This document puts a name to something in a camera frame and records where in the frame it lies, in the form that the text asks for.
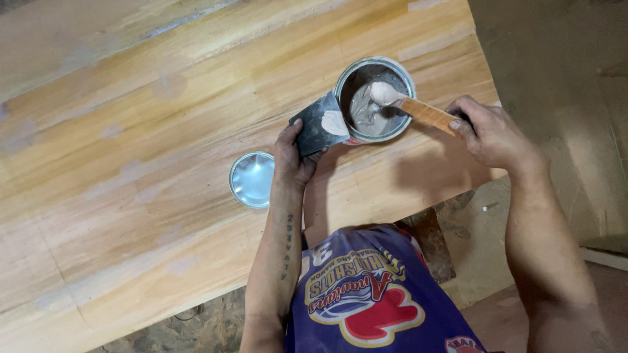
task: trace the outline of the jersey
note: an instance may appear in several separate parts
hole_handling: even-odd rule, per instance
[[[333,233],[303,251],[286,352],[485,352],[394,225]]]

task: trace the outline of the team logo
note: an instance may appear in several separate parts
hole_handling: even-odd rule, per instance
[[[456,336],[445,340],[445,351],[447,353],[484,353],[481,345],[467,336]]]
[[[417,327],[425,319],[410,292],[393,283],[406,279],[405,266],[380,250],[333,258],[305,286],[310,318],[338,325],[345,340],[358,347],[389,345],[395,332]]]

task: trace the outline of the man's left hand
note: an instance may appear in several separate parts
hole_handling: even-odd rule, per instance
[[[297,119],[292,126],[283,129],[274,144],[274,176],[273,182],[287,184],[305,189],[312,179],[318,160],[327,152],[327,148],[303,158],[299,154],[296,138],[303,130],[303,120]]]

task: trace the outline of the tattoo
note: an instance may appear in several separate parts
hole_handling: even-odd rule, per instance
[[[591,338],[595,344],[595,351],[600,353],[612,352],[609,344],[609,339],[600,331],[591,332]]]
[[[292,222],[292,217],[293,216],[291,214],[288,215],[288,222]],[[286,231],[288,231],[288,232],[292,231],[292,224],[288,224],[286,226]],[[287,233],[287,238],[288,238],[288,242],[292,242],[292,234]],[[286,244],[286,250],[287,251],[289,251],[291,247],[292,246],[290,244]],[[284,261],[289,261],[289,260],[290,260],[290,257],[288,256],[288,254],[286,254],[286,257],[284,258]],[[283,269],[284,269],[284,271],[287,271],[288,270],[288,264],[284,264],[283,265]],[[283,281],[285,278],[286,278],[286,273],[282,273],[281,274],[281,280]]]

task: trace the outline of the can lid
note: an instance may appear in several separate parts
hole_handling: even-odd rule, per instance
[[[270,204],[274,158],[270,153],[257,151],[238,158],[229,173],[229,187],[236,200],[254,209]]]

